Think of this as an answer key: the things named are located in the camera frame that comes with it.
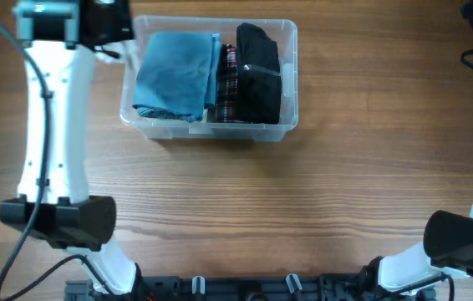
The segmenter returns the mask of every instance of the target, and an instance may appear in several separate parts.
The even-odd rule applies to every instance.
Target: black cable tie
[[[86,262],[88,262],[88,255],[84,255],[83,258],[84,258],[84,260],[85,260]],[[81,261],[80,261],[80,265],[85,264],[86,266],[88,266],[88,265],[85,263],[84,260],[81,260]]]
[[[39,96],[43,99],[52,99],[54,96],[54,93],[53,91],[48,91],[47,93],[45,93],[45,91],[42,90]]]
[[[110,56],[112,59],[120,59],[120,58],[121,58],[121,54],[118,54],[118,53],[115,52],[115,51],[101,50],[100,52],[103,53],[103,54],[106,54],[106,55]]]
[[[45,179],[45,181],[41,180],[41,179],[36,179],[36,186],[40,186],[40,187],[46,187],[46,186],[49,186],[50,184],[50,181],[49,179]]]

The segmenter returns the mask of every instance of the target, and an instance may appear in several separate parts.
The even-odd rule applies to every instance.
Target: folded clothing
[[[258,26],[250,23],[239,25],[236,29],[236,65],[236,119],[274,125],[279,123],[282,83],[281,76],[278,76],[277,43]]]
[[[211,112],[211,110],[207,110],[207,109],[203,110],[203,117],[202,117],[202,120],[199,121],[199,122],[201,122],[201,123],[212,122],[212,120],[209,121],[209,112]],[[172,120],[172,119],[167,119],[167,118],[161,119],[161,118],[145,117],[144,119],[147,120],[147,121],[151,121],[151,122],[182,122],[182,123],[188,123],[188,121],[185,121],[185,120]]]
[[[238,67],[236,49],[231,44],[221,46],[220,64],[216,74],[215,122],[242,123],[237,120]]]
[[[215,104],[220,35],[160,31],[150,36],[133,108],[148,118],[201,121]]]

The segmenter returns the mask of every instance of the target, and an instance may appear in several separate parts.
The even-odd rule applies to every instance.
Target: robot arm
[[[69,199],[69,206],[82,206],[89,200],[88,180],[84,171],[84,138],[95,54],[83,45],[70,50],[64,47],[63,42],[51,41],[34,41],[27,51],[45,74],[48,86],[53,91],[50,102],[52,130],[48,153],[48,189],[43,204],[58,205],[59,200]],[[29,65],[26,69],[27,155],[18,195],[26,196],[26,202],[35,202],[38,187],[34,183],[38,179],[41,164],[41,125],[44,114],[39,82]],[[66,247],[66,252],[84,255],[114,294],[130,293],[132,290],[136,266],[125,256],[113,237],[102,243],[98,252],[87,247],[71,246]],[[95,290],[107,293],[88,268],[83,267],[92,278]]]
[[[83,255],[114,295],[131,293],[140,270],[112,235],[116,211],[108,196],[90,196],[84,170],[84,138],[90,82],[99,46],[133,38],[127,1],[20,1],[14,8],[18,39],[41,69],[53,92],[45,193],[32,237]],[[26,63],[27,152],[18,197],[0,206],[0,219],[22,230],[38,186],[44,136],[41,86]],[[83,265],[94,289],[107,292]]]
[[[470,218],[448,212],[434,214],[423,242],[380,261],[378,285],[394,292],[441,273],[453,278],[473,277],[473,205]]]

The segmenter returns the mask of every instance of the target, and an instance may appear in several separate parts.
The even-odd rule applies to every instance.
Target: dark fabric
[[[242,123],[237,120],[238,68],[236,49],[231,44],[221,46],[220,64],[216,74],[216,110],[215,122]]]
[[[281,109],[281,76],[256,70],[245,70],[243,65],[261,66],[280,72],[277,43],[258,26],[242,23],[236,29],[236,118],[253,123],[279,123]]]

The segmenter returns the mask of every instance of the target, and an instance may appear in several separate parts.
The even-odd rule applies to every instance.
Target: wooden table
[[[14,27],[0,2],[0,18]],[[439,209],[473,202],[473,33],[457,1],[143,1],[135,15],[288,18],[299,34],[299,124],[280,144],[145,140],[119,118],[123,67],[98,64],[86,167],[117,201],[115,231],[144,275],[357,272],[422,238]],[[26,139],[23,63],[0,37],[0,201]],[[0,224],[0,269],[18,233]],[[64,254],[29,241],[4,295]],[[25,299],[60,300],[78,265]],[[458,281],[473,300],[473,280]],[[447,287],[440,285],[440,299]]]

